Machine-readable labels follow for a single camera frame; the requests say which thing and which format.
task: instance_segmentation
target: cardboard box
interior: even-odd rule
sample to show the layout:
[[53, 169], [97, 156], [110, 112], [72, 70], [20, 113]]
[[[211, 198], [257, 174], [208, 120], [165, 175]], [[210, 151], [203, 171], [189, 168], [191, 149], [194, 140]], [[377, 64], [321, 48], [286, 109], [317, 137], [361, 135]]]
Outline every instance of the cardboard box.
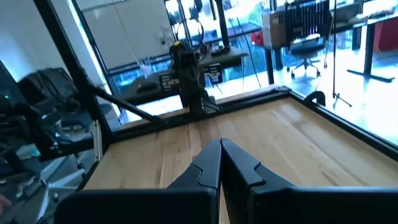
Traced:
[[262, 16], [262, 33], [265, 47], [277, 49], [287, 45], [284, 21], [284, 11], [271, 12]]

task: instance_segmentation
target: tripod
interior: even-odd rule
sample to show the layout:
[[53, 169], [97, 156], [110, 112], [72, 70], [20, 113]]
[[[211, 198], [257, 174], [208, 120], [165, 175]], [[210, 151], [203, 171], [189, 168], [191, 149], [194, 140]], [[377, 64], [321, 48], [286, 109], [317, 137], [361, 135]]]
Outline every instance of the tripod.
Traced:
[[334, 28], [334, 34], [333, 34], [333, 99], [335, 99], [335, 103], [333, 104], [333, 107], [336, 107], [337, 101], [341, 100], [344, 103], [346, 103], [349, 107], [352, 107], [350, 103], [348, 103], [346, 100], [342, 99], [340, 96], [340, 93], [336, 93], [336, 8], [337, 8], [337, 0], [335, 0], [335, 10], [334, 12], [334, 19], [333, 19], [333, 28]]

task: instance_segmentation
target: microphone stand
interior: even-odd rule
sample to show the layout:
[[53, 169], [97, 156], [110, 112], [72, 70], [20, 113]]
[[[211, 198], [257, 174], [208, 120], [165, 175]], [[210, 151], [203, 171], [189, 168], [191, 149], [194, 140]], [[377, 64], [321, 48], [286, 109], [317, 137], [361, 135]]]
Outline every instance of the microphone stand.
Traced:
[[336, 99], [335, 103], [333, 104], [333, 107], [336, 107], [337, 101], [341, 100], [344, 103], [346, 103], [349, 107], [352, 107], [350, 103], [348, 103], [346, 100], [342, 99], [340, 96], [340, 93], [336, 93], [336, 13], [337, 13], [337, 0], [335, 1], [335, 10], [333, 11], [335, 19], [333, 20], [333, 28], [334, 28], [334, 34], [333, 34], [333, 99]]

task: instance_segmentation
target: wooden table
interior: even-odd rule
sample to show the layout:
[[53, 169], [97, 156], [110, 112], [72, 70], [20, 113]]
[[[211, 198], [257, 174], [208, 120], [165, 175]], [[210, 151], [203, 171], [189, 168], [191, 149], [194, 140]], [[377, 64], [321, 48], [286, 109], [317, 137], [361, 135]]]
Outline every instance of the wooden table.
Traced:
[[[295, 185], [398, 186], [398, 163], [291, 98], [113, 144], [85, 189], [166, 188], [229, 138]], [[220, 223], [229, 223], [224, 198]]]

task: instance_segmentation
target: desk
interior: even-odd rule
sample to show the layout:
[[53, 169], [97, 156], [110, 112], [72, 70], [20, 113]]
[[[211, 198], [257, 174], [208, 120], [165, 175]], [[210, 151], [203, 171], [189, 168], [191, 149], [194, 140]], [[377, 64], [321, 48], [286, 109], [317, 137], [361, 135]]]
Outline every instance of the desk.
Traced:
[[[209, 52], [206, 57], [201, 62], [199, 62], [199, 65], [202, 67], [207, 67], [211, 64], [219, 63], [222, 68], [226, 68], [232, 65], [240, 64], [241, 58], [247, 55], [247, 52], [239, 50], [235, 47], [231, 47], [231, 50], [228, 52], [228, 54], [223, 54], [218, 57], [212, 57]], [[166, 71], [154, 73], [148, 79], [145, 79], [145, 77], [136, 78], [134, 82], [129, 86], [129, 88], [124, 91], [119, 97], [122, 100], [131, 103], [132, 105], [140, 105], [155, 100], [161, 100], [170, 96], [178, 95], [178, 92], [162, 91], [159, 83], [159, 75], [165, 72]], [[137, 93], [138, 86], [147, 82], [156, 83], [158, 84], [158, 86], [151, 91]]]
[[[166, 188], [218, 138], [229, 138], [296, 185], [398, 186], [398, 163], [284, 98], [113, 144], [84, 189]], [[220, 223], [229, 223], [223, 196]]]
[[[398, 12], [390, 15], [390, 16], [385, 16], [382, 18], [378, 19], [368, 19], [366, 22], [359, 22], [357, 24], [338, 24], [336, 26], [336, 29], [332, 30], [332, 34], [334, 33], [339, 33], [339, 32], [344, 32], [347, 30], [352, 30], [358, 27], [362, 26], [367, 26], [367, 35], [366, 35], [366, 53], [365, 53], [365, 64], [364, 64], [364, 72], [356, 72], [352, 70], [348, 70], [351, 73], [357, 74], [357, 75], [362, 75], [366, 78], [373, 78], [375, 80], [379, 80], [382, 82], [387, 82], [390, 83], [395, 79], [394, 77], [392, 78], [384, 78], [384, 77], [379, 77], [375, 75], [371, 75], [371, 70], [372, 70], [372, 58], [373, 58], [373, 43], [374, 43], [374, 26], [378, 22], [383, 22], [389, 19], [393, 19], [398, 17]], [[267, 63], [267, 73], [268, 73], [268, 81], [269, 84], [274, 84], [274, 68], [272, 66], [272, 55], [271, 55], [271, 48], [266, 47], [266, 63]]]

